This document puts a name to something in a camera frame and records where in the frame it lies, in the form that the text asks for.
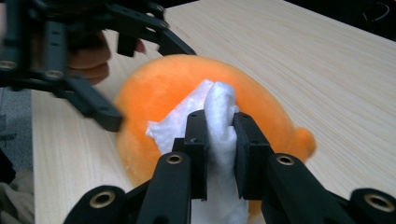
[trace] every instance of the floor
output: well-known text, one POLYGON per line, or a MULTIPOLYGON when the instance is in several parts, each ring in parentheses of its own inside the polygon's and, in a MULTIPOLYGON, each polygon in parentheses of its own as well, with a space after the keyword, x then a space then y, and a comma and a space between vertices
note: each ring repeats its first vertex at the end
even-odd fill
POLYGON ((33 167, 31 91, 0 88, 0 148, 15 171, 33 167))

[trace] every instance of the orange plush toy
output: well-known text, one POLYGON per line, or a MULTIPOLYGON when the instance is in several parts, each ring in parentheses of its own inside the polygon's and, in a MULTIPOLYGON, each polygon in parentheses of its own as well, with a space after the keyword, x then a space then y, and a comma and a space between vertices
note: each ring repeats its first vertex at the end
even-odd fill
MULTIPOLYGON (((137 69, 115 101, 125 117, 117 135, 117 148, 134 186, 151 179, 161 156, 154 139, 146 135, 149 121, 165 119, 206 79, 233 88, 235 104, 255 119, 275 152, 289 153, 302 161, 312 155, 316 148, 312 133, 295 128, 276 98, 250 76, 212 59, 166 56, 137 69)), ((258 203, 250 203, 251 215, 260 210, 258 203)))

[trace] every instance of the table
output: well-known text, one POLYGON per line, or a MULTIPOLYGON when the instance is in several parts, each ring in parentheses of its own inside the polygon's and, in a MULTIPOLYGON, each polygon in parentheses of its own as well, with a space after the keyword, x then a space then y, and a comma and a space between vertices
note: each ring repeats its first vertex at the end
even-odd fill
MULTIPOLYGON (((201 0, 165 18, 199 55, 245 71, 310 129, 318 150, 307 167, 328 190, 348 198, 372 187, 396 196, 396 43, 280 0, 201 0)), ((114 50, 116 34, 106 33, 114 50)), ((113 99, 139 65, 113 54, 111 77, 97 89, 113 99)), ((64 100, 33 92, 36 223, 61 223, 88 190, 129 191, 108 133, 64 100)))

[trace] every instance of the orange plush ear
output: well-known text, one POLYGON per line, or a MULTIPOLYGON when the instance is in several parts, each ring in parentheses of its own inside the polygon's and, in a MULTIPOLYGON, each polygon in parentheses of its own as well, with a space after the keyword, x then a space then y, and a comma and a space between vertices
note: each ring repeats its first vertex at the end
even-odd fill
POLYGON ((160 157, 154 140, 145 135, 148 121, 163 120, 205 79, 233 86, 240 111, 255 119, 275 152, 305 161, 315 150, 312 133, 295 129, 274 96, 250 76, 226 63, 199 56, 166 56, 135 71, 115 102, 125 116, 117 148, 135 186, 151 178, 160 157))

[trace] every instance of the white cloth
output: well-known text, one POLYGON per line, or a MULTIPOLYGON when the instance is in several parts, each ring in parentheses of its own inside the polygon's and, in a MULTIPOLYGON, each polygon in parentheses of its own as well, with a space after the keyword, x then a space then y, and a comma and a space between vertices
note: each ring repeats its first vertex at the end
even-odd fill
POLYGON ((248 221, 248 202, 238 198, 233 175, 236 133, 232 126, 235 105, 233 87, 203 81, 161 122, 149 122, 147 135, 155 139, 162 154, 172 150, 176 137, 184 137, 187 116, 204 109, 209 141, 207 201, 191 204, 193 224, 242 224, 248 221))

